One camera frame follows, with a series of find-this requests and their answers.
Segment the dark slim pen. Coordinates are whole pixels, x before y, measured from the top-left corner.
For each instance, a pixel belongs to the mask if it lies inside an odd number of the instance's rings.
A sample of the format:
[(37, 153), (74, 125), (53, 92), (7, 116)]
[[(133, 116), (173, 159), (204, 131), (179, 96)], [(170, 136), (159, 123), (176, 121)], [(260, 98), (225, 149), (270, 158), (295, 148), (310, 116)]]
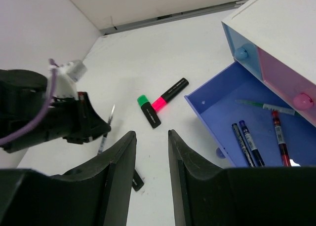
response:
[(248, 148), (246, 146), (246, 143), (245, 143), (245, 141), (244, 141), (244, 139), (242, 137), (242, 134), (241, 134), (241, 132), (239, 130), (239, 127), (238, 127), (238, 125), (236, 123), (232, 124), (232, 130), (233, 130), (234, 135), (236, 137), (236, 140), (237, 140), (237, 142), (239, 144), (239, 147), (241, 148), (241, 151), (244, 154), (244, 157), (246, 159), (247, 164), (250, 167), (255, 167), (255, 163), (254, 163), (254, 161), (252, 159), (252, 156), (251, 156), (251, 154), (250, 154), (250, 152), (249, 152), (249, 150), (248, 150)]

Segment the purple cap marker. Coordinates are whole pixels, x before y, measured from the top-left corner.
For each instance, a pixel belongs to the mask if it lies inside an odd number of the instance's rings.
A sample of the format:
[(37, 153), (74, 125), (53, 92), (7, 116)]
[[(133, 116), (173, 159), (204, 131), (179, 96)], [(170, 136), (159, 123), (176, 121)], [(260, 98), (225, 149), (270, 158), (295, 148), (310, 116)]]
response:
[(252, 136), (251, 136), (251, 134), (249, 132), (249, 129), (248, 129), (245, 121), (244, 120), (239, 121), (239, 125), (241, 127), (241, 130), (242, 130), (242, 132), (244, 134), (244, 137), (245, 137), (245, 139), (246, 139), (246, 141), (248, 143), (248, 146), (250, 147), (250, 150), (252, 152), (252, 155), (253, 155), (257, 165), (259, 167), (265, 166), (265, 163), (264, 163), (264, 161), (263, 161), (263, 159), (262, 159), (262, 157), (261, 157), (261, 155), (260, 155), (260, 153), (259, 153), (254, 141), (253, 141), (253, 138), (252, 138)]

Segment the dark blue drawer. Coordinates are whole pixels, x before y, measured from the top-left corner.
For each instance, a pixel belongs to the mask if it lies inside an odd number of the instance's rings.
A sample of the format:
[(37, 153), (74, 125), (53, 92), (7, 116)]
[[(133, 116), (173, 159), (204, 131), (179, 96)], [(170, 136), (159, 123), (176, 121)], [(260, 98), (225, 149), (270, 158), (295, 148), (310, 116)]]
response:
[[(241, 120), (265, 165), (282, 166), (272, 112), (239, 101), (287, 104), (242, 65), (231, 64), (185, 98), (232, 166), (248, 166), (232, 130)], [(290, 159), (300, 166), (315, 165), (316, 128), (300, 116), (280, 113), (279, 118)]]

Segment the small black object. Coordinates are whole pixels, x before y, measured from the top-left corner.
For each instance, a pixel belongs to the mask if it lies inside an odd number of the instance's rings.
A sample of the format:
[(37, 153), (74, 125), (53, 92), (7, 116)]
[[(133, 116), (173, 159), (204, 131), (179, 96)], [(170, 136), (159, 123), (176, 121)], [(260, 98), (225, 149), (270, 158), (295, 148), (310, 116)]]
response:
[(139, 191), (143, 186), (144, 186), (144, 181), (135, 169), (133, 173), (132, 187), (135, 191)]

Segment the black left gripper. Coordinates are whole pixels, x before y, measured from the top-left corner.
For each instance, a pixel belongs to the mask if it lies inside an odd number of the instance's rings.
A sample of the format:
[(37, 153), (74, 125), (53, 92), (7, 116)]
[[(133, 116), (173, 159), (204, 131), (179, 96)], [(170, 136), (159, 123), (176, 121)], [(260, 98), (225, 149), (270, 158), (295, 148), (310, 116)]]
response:
[(62, 138), (71, 144), (92, 142), (111, 131), (110, 125), (94, 110), (87, 92), (78, 92), (79, 99), (53, 98), (47, 113), (46, 140)]

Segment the green clear pen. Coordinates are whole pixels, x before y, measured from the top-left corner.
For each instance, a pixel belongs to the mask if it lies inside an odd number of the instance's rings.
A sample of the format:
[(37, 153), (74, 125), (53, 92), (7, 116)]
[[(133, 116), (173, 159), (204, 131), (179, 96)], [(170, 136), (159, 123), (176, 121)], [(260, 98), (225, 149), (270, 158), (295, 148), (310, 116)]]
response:
[(270, 111), (276, 111), (279, 113), (283, 114), (288, 114), (292, 116), (301, 116), (297, 111), (295, 111), (292, 108), (285, 108), (285, 107), (280, 107), (280, 106), (275, 106), (271, 104), (266, 104), (266, 103), (258, 103), (254, 101), (248, 101), (248, 100), (236, 100), (237, 103), (239, 104), (244, 104), (244, 105), (249, 105), (253, 107), (259, 107), (265, 110), (270, 110)]

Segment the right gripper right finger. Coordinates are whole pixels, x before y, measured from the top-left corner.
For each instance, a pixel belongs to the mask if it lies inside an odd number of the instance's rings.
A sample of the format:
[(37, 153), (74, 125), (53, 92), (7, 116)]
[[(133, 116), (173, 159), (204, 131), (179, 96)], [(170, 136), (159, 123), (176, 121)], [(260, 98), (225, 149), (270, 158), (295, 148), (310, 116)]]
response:
[(176, 225), (222, 224), (222, 169), (190, 148), (175, 130), (168, 131), (168, 150)]

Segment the light blue drawer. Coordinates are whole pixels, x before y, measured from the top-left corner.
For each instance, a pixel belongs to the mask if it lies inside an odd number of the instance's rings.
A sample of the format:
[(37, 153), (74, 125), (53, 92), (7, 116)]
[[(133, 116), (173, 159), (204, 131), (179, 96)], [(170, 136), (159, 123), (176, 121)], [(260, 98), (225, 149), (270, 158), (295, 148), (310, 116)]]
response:
[(234, 60), (262, 80), (257, 46), (223, 22), (222, 26)]

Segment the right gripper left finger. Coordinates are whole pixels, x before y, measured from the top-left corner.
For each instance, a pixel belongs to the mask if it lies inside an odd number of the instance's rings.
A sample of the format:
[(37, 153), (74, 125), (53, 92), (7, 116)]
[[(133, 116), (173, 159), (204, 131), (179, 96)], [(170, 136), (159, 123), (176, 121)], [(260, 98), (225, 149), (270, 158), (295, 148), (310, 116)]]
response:
[(53, 179), (52, 226), (124, 226), (136, 159), (136, 133)]

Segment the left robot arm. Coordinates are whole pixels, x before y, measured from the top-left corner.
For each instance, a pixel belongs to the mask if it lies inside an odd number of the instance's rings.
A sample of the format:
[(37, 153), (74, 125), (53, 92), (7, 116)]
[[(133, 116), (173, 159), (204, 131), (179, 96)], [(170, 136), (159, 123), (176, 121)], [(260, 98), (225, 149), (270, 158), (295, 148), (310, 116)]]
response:
[[(27, 70), (0, 72), (0, 136), (6, 137), (27, 125), (40, 112), (48, 80)], [(30, 132), (1, 145), (7, 153), (39, 145), (55, 139), (72, 144), (92, 142), (110, 132), (110, 125), (93, 109), (86, 92), (79, 98), (54, 96), (47, 114)]]

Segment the pink drawer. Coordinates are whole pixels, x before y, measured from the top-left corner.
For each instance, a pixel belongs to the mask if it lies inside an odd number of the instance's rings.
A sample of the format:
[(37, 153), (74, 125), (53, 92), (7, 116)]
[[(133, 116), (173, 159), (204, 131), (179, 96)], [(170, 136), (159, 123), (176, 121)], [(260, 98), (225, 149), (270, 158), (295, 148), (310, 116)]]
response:
[(316, 124), (316, 85), (258, 48), (263, 81), (311, 124)]

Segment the red cap marker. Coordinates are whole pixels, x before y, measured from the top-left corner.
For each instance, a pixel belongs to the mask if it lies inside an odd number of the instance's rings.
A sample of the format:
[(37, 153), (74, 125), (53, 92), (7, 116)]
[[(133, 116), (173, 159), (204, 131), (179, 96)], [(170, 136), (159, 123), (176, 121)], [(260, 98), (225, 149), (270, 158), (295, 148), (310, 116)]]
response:
[(273, 117), (274, 129), (275, 129), (276, 139), (277, 139), (282, 163), (286, 167), (291, 167), (291, 162), (290, 162), (285, 138), (283, 136), (283, 131), (281, 128), (281, 122), (278, 116), (278, 112), (272, 111), (272, 117)]

